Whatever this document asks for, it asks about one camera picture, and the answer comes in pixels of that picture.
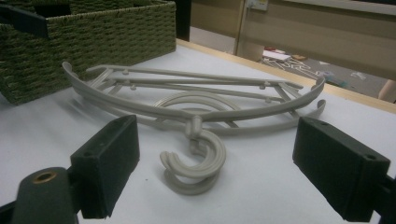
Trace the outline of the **grey plastic clothes hanger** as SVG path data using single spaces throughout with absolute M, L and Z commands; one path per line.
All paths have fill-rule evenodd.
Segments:
M 100 64 L 86 70 L 97 77 L 83 81 L 66 74 L 79 95 L 105 111 L 136 115 L 138 121 L 160 128 L 184 128 L 198 122 L 208 130 L 239 131 L 244 120 L 262 123 L 281 118 L 281 127 L 295 125 L 299 110 L 310 105 L 323 85 L 300 93 L 288 81 L 226 77 L 191 72 Z
M 320 78 L 315 85 L 322 84 L 324 89 L 325 79 Z M 220 140 L 222 134 L 244 134 L 244 133 L 264 133 L 283 129 L 293 126 L 281 127 L 279 123 L 281 118 L 267 117 L 262 123 L 253 120 L 244 120 L 243 128 L 239 131 L 223 131 L 220 128 L 208 130 L 198 122 L 189 123 L 184 128 L 166 128 L 183 132 L 190 141 L 190 151 L 194 155 L 199 155 L 204 160 L 196 165 L 188 166 L 184 164 L 176 153 L 162 152 L 160 159 L 165 167 L 164 176 L 169 188 L 177 193 L 185 195 L 196 195 L 213 188 L 219 172 L 226 161 L 226 147 Z
M 77 94 L 106 112 L 135 115 L 141 124 L 183 133 L 191 154 L 202 161 L 188 165 L 175 152 L 161 153 L 165 173 L 175 179 L 217 178 L 226 161 L 224 134 L 288 129 L 325 108 L 319 97 L 322 77 L 305 89 L 286 80 L 112 64 L 92 67 L 94 78 L 83 80 L 71 63 L 64 62 L 62 69 Z

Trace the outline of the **green woven basket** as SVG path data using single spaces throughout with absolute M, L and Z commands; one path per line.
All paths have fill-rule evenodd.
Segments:
M 0 0 L 44 19 L 48 35 L 0 21 L 0 94 L 20 105 L 66 89 L 63 62 L 83 80 L 91 65 L 133 65 L 176 49 L 176 10 L 165 0 Z

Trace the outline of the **beige wooden desk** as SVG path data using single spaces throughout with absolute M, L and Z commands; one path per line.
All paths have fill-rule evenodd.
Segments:
M 269 0 L 192 0 L 191 25 L 235 39 L 239 57 L 257 60 L 265 47 L 382 77 L 376 95 L 396 102 L 396 16 Z

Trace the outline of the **black stand post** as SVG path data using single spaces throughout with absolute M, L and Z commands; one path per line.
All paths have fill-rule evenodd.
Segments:
M 191 29 L 191 0 L 174 0 L 176 3 L 177 38 L 189 41 Z

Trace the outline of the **white table cover sheet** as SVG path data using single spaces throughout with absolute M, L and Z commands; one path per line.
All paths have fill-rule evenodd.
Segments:
M 334 86 L 322 97 L 322 119 L 389 158 L 396 176 L 396 105 Z M 69 89 L 24 105 L 0 94 L 0 205 L 15 199 L 27 175 L 68 166 L 109 119 Z M 159 159 L 165 150 L 187 157 L 185 137 L 141 126 L 141 159 L 113 215 L 80 224 L 345 224 L 293 163 L 294 138 L 294 130 L 226 137 L 217 184 L 185 196 L 165 186 Z

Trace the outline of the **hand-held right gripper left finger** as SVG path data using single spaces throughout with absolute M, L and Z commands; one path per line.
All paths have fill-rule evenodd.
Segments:
M 69 174 L 85 218 L 106 218 L 140 160 L 136 116 L 110 121 L 70 157 Z

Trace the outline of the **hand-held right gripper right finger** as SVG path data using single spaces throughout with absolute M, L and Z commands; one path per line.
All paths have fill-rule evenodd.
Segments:
M 299 119 L 293 162 L 342 219 L 391 222 L 390 160 L 331 124 Z

